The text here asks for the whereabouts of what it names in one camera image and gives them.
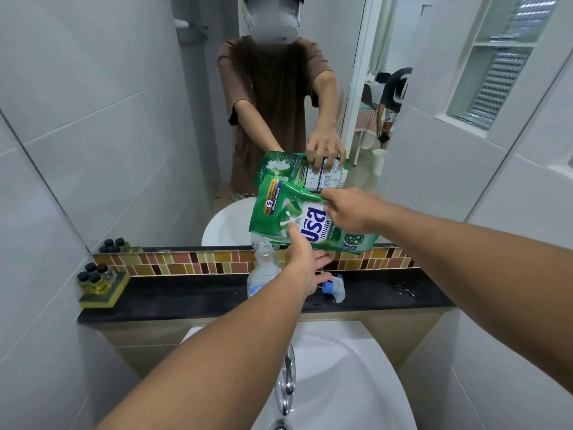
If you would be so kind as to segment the person's right hand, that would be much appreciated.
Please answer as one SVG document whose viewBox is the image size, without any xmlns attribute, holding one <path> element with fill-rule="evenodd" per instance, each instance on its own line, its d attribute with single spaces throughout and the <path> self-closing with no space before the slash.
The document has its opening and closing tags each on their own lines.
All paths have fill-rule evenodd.
<svg viewBox="0 0 573 430">
<path fill-rule="evenodd" d="M 381 234 L 394 209 L 390 202 L 357 188 L 347 190 L 341 202 L 326 202 L 326 212 L 336 226 L 352 234 Z"/>
</svg>

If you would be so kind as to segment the person's left hand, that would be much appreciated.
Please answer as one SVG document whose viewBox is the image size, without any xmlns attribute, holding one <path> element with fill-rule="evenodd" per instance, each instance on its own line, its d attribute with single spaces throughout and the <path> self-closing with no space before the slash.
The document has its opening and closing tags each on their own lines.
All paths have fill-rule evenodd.
<svg viewBox="0 0 573 430">
<path fill-rule="evenodd" d="M 313 249 L 308 240 L 305 252 L 290 252 L 288 249 L 285 253 L 285 271 L 301 289 L 304 297 L 314 294 L 318 284 L 331 280 L 332 273 L 323 271 L 332 261 L 326 251 Z"/>
</svg>

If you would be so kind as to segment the green refill pouch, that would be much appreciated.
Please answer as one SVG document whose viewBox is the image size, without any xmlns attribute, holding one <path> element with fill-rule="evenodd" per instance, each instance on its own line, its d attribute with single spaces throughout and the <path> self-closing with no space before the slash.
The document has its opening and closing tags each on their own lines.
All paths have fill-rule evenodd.
<svg viewBox="0 0 573 430">
<path fill-rule="evenodd" d="M 335 225 L 327 201 L 295 183 L 266 175 L 254 203 L 249 231 L 281 245 L 290 244 L 289 225 L 295 224 L 313 249 L 363 253 L 374 248 L 377 234 L 351 234 Z"/>
</svg>

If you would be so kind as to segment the person's left forearm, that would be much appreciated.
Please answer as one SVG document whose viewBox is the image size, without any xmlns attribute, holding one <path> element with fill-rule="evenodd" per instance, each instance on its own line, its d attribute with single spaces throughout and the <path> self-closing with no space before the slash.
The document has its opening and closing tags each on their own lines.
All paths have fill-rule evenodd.
<svg viewBox="0 0 573 430">
<path fill-rule="evenodd" d="M 314 272 L 285 268 L 179 345 L 96 430 L 250 430 L 315 289 Z"/>
</svg>

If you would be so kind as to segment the person's right forearm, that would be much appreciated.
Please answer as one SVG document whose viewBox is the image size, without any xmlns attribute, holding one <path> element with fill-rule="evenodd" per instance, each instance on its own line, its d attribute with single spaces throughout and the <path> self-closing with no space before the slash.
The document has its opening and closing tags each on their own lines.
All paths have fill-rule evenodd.
<svg viewBox="0 0 573 430">
<path fill-rule="evenodd" d="M 469 318 L 573 395 L 573 249 L 387 201 L 376 219 Z"/>
</svg>

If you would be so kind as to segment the clear plastic bottle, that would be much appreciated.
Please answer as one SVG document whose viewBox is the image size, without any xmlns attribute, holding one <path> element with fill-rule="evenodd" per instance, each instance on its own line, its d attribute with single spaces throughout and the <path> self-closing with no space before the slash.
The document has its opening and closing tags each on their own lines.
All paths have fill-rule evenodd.
<svg viewBox="0 0 573 430">
<path fill-rule="evenodd" d="M 247 278 L 247 298 L 253 297 L 263 286 L 272 281 L 280 272 L 275 249 L 271 242 L 263 240 L 254 252 L 255 267 Z"/>
</svg>

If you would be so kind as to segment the blue white spray nozzle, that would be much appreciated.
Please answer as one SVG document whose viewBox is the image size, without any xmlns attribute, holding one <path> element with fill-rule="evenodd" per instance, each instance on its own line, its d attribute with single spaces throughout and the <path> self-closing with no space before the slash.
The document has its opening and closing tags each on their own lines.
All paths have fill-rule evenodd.
<svg viewBox="0 0 573 430">
<path fill-rule="evenodd" d="M 342 303 L 346 298 L 346 288 L 342 274 L 332 276 L 331 280 L 318 284 L 317 288 L 324 295 L 332 296 L 336 304 Z"/>
</svg>

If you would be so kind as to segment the mosaic tile strip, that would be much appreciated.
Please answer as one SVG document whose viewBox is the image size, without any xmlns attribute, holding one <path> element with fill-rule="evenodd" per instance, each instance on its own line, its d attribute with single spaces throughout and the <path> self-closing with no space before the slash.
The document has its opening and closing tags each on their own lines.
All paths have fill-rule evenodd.
<svg viewBox="0 0 573 430">
<path fill-rule="evenodd" d="M 330 252 L 325 272 L 414 269 L 419 265 L 399 247 L 380 246 L 362 254 Z M 184 276 L 202 274 L 249 274 L 256 260 L 253 250 L 200 250 L 99 253 L 94 262 L 117 267 L 132 276 Z"/>
</svg>

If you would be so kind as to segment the black stone ledge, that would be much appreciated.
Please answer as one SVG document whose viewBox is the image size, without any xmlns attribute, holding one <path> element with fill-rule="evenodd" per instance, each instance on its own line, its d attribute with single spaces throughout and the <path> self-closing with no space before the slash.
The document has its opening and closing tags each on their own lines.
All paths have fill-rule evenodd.
<svg viewBox="0 0 573 430">
<path fill-rule="evenodd" d="M 420 268 L 341 272 L 346 298 L 316 291 L 303 314 L 450 308 L 455 304 Z M 144 276 L 131 279 L 113 308 L 84 309 L 81 325 L 217 318 L 247 300 L 245 274 Z"/>
</svg>

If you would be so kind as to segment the chrome faucet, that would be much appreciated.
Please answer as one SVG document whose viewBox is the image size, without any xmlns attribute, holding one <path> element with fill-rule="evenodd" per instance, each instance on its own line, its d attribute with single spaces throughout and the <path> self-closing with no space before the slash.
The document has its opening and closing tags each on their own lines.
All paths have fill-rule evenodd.
<svg viewBox="0 0 573 430">
<path fill-rule="evenodd" d="M 275 398 L 279 413 L 289 415 L 296 390 L 296 358 L 292 344 L 289 344 L 284 362 L 275 384 Z"/>
</svg>

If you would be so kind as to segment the white sink basin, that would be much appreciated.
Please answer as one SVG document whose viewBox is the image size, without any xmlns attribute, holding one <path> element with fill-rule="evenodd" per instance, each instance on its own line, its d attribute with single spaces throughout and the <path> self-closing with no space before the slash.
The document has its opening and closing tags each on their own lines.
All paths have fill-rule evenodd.
<svg viewBox="0 0 573 430">
<path fill-rule="evenodd" d="M 292 346 L 296 390 L 288 416 L 274 392 L 252 430 L 286 419 L 293 430 L 417 430 L 402 384 L 386 354 L 359 321 L 302 322 Z"/>
</svg>

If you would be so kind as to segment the yellow tray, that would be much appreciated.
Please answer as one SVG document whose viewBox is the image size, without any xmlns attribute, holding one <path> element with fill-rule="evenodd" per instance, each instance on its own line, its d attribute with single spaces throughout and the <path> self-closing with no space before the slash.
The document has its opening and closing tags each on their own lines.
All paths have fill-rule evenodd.
<svg viewBox="0 0 573 430">
<path fill-rule="evenodd" d="M 111 309 L 118 302 L 131 276 L 128 272 L 119 272 L 117 278 L 103 292 L 83 294 L 79 299 L 81 309 Z"/>
</svg>

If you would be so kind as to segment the glass block window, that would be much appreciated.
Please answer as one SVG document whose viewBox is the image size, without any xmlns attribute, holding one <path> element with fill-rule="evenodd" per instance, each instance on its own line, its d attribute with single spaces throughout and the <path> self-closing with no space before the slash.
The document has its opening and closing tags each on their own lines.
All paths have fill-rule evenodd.
<svg viewBox="0 0 573 430">
<path fill-rule="evenodd" d="M 488 0 L 446 115 L 489 131 L 560 0 Z"/>
</svg>

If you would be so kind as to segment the wall mirror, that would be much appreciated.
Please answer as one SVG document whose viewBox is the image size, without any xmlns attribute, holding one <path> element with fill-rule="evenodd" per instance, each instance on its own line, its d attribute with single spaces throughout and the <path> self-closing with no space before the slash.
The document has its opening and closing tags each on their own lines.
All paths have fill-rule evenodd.
<svg viewBox="0 0 573 430">
<path fill-rule="evenodd" d="M 573 50 L 560 0 L 489 131 L 446 115 L 488 0 L 305 0 L 289 27 L 338 79 L 333 131 L 344 188 L 412 210 L 573 248 L 573 99 L 557 77 Z M 16 266 L 141 248 L 250 246 L 254 174 L 238 194 L 218 69 L 249 35 L 241 0 L 0 0 L 0 258 Z M 385 150 L 378 73 L 412 67 Z"/>
</svg>

